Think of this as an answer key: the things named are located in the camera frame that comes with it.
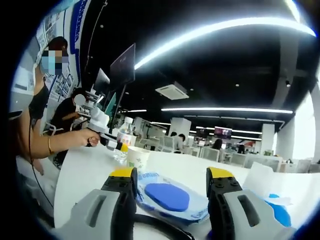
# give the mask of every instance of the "plastic bottle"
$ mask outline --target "plastic bottle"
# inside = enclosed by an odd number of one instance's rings
[[[124,124],[120,127],[117,134],[116,140],[125,146],[129,147],[131,145],[131,138],[133,136],[132,123],[133,119],[131,117],[124,118]],[[116,159],[121,165],[125,165],[128,148],[123,147],[121,150],[114,149],[114,159]]]

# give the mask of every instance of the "white desk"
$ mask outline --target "white desk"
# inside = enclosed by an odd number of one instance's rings
[[[97,147],[80,147],[70,149],[64,159],[56,186],[54,199],[54,224],[56,228],[65,224],[71,214],[71,209],[79,200],[93,189],[100,189],[115,169],[116,163],[113,153],[103,145]],[[240,184],[244,183],[249,169],[227,165],[187,154],[174,154],[151,151],[147,164],[149,171],[169,177],[190,187],[199,194],[206,195],[206,169],[207,167],[223,168],[232,172]],[[309,216],[320,199],[320,173],[275,173],[274,182],[271,183],[272,192],[282,197],[290,197],[293,203],[288,207],[292,225],[300,226]],[[206,221],[200,227],[202,235],[192,232],[197,240],[202,240],[210,229],[210,222]],[[153,240],[167,239],[156,230],[147,227],[138,227],[134,230],[137,239],[150,239],[152,231]]]

